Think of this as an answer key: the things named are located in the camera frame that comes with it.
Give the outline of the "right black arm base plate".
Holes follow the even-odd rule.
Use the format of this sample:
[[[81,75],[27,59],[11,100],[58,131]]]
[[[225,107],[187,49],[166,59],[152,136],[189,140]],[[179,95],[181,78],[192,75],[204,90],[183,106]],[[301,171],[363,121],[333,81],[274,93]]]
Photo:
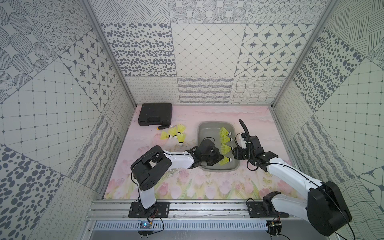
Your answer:
[[[255,201],[252,198],[247,199],[246,205],[250,218],[288,218],[290,215],[278,212],[272,204],[273,197],[280,195],[281,192],[273,191],[263,197],[263,201]]]

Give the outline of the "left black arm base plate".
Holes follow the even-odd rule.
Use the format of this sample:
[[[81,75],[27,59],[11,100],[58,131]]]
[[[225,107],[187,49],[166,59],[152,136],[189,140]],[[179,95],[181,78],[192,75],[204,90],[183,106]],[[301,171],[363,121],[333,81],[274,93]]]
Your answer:
[[[145,209],[141,202],[133,202],[130,206],[129,218],[167,218],[169,216],[170,202],[156,202]]]

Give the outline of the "grey plastic storage box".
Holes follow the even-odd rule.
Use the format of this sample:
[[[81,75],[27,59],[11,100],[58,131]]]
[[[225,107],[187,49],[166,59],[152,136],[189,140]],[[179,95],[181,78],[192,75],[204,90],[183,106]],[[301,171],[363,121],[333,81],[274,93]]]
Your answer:
[[[215,143],[215,147],[220,150],[220,147],[222,145],[220,140],[220,129],[221,127],[224,127],[226,130],[228,130],[231,135],[230,138],[232,138],[232,141],[229,143],[226,143],[227,146],[230,146],[232,148],[236,147],[236,144],[234,142],[235,139],[235,128],[233,125],[227,122],[219,122],[219,121],[208,121],[208,122],[202,122],[200,123],[198,127],[198,136],[197,141],[198,144],[201,143],[203,139],[209,139]],[[236,160],[232,154],[232,152],[229,152],[225,155],[225,157],[230,158],[230,161],[224,165],[220,165],[219,163],[208,166],[208,167],[201,167],[204,171],[207,172],[231,172],[238,169],[240,162]]]

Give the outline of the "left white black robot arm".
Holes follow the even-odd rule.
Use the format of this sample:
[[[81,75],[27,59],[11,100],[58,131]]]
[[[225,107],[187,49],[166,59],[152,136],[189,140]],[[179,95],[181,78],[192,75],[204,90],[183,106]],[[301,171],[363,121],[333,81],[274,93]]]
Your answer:
[[[194,169],[200,166],[213,166],[225,159],[215,143],[203,140],[199,146],[183,152],[169,152],[154,146],[131,165],[131,176],[136,180],[141,206],[148,210],[157,200],[155,185],[172,169]]]

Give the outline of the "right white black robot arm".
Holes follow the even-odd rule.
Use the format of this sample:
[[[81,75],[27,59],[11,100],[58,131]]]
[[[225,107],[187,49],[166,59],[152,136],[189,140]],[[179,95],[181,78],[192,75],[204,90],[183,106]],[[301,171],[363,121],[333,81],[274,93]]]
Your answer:
[[[348,226],[352,215],[340,188],[332,181],[322,182],[290,166],[273,152],[265,152],[256,136],[241,134],[241,143],[232,151],[237,160],[247,161],[256,170],[279,177],[296,190],[302,199],[273,191],[263,197],[263,211],[268,217],[282,213],[307,221],[323,236],[330,236]]]

